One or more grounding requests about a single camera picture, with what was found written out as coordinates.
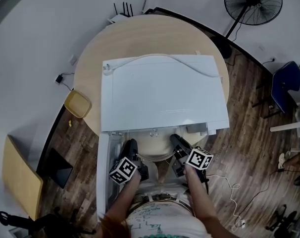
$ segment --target person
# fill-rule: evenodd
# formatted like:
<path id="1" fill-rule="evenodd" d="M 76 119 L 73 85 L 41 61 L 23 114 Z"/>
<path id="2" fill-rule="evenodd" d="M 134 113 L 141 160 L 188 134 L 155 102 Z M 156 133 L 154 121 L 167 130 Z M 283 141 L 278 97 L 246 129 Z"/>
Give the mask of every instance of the person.
<path id="1" fill-rule="evenodd" d="M 180 180 L 140 183 L 135 172 L 100 219 L 98 237 L 236 238 L 220 224 L 196 170 L 185 164 L 184 173 L 188 188 Z"/>
<path id="2" fill-rule="evenodd" d="M 290 158 L 290 151 L 286 152 L 286 154 L 281 153 L 279 156 L 279 164 L 278 171 L 283 171 L 287 169 L 289 166 L 300 167 L 300 152 Z"/>

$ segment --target blue chair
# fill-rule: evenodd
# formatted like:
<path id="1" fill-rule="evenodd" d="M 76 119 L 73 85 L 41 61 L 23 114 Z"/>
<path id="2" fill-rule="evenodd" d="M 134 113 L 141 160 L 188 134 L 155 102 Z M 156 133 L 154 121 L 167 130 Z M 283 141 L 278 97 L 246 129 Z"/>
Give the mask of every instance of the blue chair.
<path id="1" fill-rule="evenodd" d="M 294 62 L 288 62 L 272 76 L 271 96 L 253 104 L 253 108 L 271 99 L 278 105 L 280 110 L 269 114 L 264 119 L 272 117 L 280 112 L 285 113 L 292 101 L 290 101 L 289 90 L 300 90 L 300 68 Z"/>

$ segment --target yellow basket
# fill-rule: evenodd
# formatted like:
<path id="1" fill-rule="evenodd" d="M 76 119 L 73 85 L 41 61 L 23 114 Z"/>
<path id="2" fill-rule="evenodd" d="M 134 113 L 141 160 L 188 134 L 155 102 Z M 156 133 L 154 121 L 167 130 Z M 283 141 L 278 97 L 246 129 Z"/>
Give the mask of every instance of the yellow basket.
<path id="1" fill-rule="evenodd" d="M 75 90 L 66 97 L 64 105 L 77 118 L 85 117 L 92 107 L 91 102 Z"/>

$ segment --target white cable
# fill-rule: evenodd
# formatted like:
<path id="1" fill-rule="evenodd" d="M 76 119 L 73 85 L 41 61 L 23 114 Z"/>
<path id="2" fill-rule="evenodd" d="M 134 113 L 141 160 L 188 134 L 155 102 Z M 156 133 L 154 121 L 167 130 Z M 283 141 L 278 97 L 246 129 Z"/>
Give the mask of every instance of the white cable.
<path id="1" fill-rule="evenodd" d="M 142 6 L 141 14 L 145 13 L 146 2 L 147 2 L 147 0 L 144 1 L 144 5 Z"/>
<path id="2" fill-rule="evenodd" d="M 140 57 L 132 58 L 132 59 L 130 59 L 128 61 L 124 61 L 123 63 L 121 63 L 119 65 L 116 65 L 116 66 L 110 66 L 109 64 L 107 64 L 106 66 L 103 66 L 104 75 L 110 75 L 117 68 L 122 67 L 122 66 L 124 66 L 124 65 L 126 65 L 126 64 L 128 64 L 128 63 L 130 63 L 132 61 L 135 61 L 135 60 L 138 60 L 138 59 L 141 59 L 141 58 L 145 58 L 145 57 L 151 57 L 151 56 L 164 56 L 164 57 L 172 58 L 172 59 L 174 59 L 174 60 L 176 60 L 176 61 L 178 61 L 178 62 L 186 65 L 187 67 L 189 67 L 189 68 L 191 68 L 191 69 L 197 71 L 198 73 L 200 73 L 200 74 L 202 74 L 204 76 L 207 76 L 207 77 L 220 77 L 220 78 L 222 77 L 220 75 L 212 75 L 212 74 L 208 74 L 208 73 L 202 72 L 199 69 L 197 69 L 196 67 L 188 64 L 187 62 L 184 62 L 184 61 L 182 61 L 181 59 L 179 59 L 179 58 L 177 58 L 175 56 L 167 55 L 167 54 L 148 54 L 148 55 L 143 55 L 143 56 L 140 56 Z"/>
<path id="3" fill-rule="evenodd" d="M 180 128 L 181 138 L 184 138 L 183 126 L 182 126 L 182 125 L 179 125 L 179 128 Z"/>
<path id="4" fill-rule="evenodd" d="M 232 198 L 232 196 L 233 196 L 233 193 L 234 193 L 234 189 L 239 189 L 240 188 L 240 184 L 239 183 L 235 183 L 233 186 L 230 186 L 230 183 L 229 183 L 229 181 L 228 181 L 228 179 L 227 179 L 227 177 L 223 177 L 223 176 L 219 176 L 219 175 L 210 175 L 210 176 L 206 176 L 206 177 L 220 177 L 220 178 L 225 178 L 226 180 L 227 180 L 227 182 L 228 182 L 228 185 L 229 185 L 229 187 L 231 188 L 231 194 L 230 194 L 230 200 L 231 201 L 233 201 L 234 203 L 235 203 L 235 209 L 234 209 L 234 212 L 233 212 L 233 216 L 234 217 L 237 217 L 239 220 L 238 220 L 238 223 L 241 221 L 244 221 L 239 215 L 236 215 L 235 214 L 235 212 L 236 212 L 236 209 L 237 209 L 237 203 L 236 203 L 236 201 Z M 233 229 L 233 227 L 231 227 L 231 231 L 236 231 L 237 229 L 238 229 L 238 227 L 236 226 L 236 221 L 235 221 L 235 225 L 234 225 L 236 228 L 235 229 Z"/>

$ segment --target wall socket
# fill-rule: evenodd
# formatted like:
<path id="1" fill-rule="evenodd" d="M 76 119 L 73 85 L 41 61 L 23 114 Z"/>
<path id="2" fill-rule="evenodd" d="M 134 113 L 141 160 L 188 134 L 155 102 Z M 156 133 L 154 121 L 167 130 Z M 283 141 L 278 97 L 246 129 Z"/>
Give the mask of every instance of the wall socket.
<path id="1" fill-rule="evenodd" d="M 69 59 L 69 63 L 73 66 L 77 62 L 77 57 L 75 55 L 72 55 L 72 57 Z"/>

